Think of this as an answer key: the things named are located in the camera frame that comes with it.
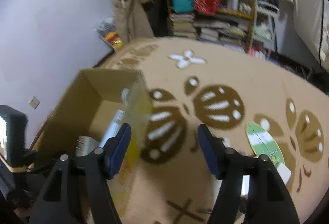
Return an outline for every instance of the screw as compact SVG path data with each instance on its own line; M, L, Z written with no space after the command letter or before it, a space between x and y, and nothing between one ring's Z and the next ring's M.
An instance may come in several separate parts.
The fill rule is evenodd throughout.
M225 152L226 152L227 154L234 154L234 153L235 153L235 151L234 151L233 148L226 148L226 149L225 149Z
M102 154L103 151L104 151L103 148L96 148L95 151L94 151L94 153L95 154Z
M60 160L61 161L66 161L68 159L68 155L67 154L63 154L60 156Z
M267 160L269 159L269 157L268 157L266 154L261 154L261 155L260 155L260 158L261 158L261 160L263 160L263 161L267 161Z

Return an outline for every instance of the blue gripper pad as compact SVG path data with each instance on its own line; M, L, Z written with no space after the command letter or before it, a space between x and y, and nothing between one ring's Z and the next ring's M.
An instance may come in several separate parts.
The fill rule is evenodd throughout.
M206 160L210 173L213 174L217 179L219 178L220 172L218 169L218 158L215 153L215 149L212 147L213 135L211 135L205 124L201 124L198 127L197 133L198 142L200 144L203 156Z
M119 173L130 140L131 128L130 125L125 123L122 124L118 134L106 142L104 148L108 153L105 155L104 163L108 179L113 179Z

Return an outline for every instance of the phone screen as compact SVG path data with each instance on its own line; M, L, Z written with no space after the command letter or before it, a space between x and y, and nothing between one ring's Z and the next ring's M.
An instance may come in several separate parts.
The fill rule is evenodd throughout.
M7 160L7 122L0 116L0 153Z

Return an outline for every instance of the green oval object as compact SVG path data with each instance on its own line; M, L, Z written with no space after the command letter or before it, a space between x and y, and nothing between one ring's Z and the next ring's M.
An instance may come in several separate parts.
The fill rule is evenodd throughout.
M256 156L266 154L275 167L285 163L282 152L273 137L254 122L247 123L246 133L249 144Z

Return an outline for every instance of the wooden shelf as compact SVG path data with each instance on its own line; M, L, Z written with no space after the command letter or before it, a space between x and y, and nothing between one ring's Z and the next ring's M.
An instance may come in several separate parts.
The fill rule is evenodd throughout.
M240 18L243 18L243 19L251 20L251 16L250 15L248 15L246 13L239 12L239 11L218 10L217 13L222 13L222 14L237 16L237 17L240 17Z

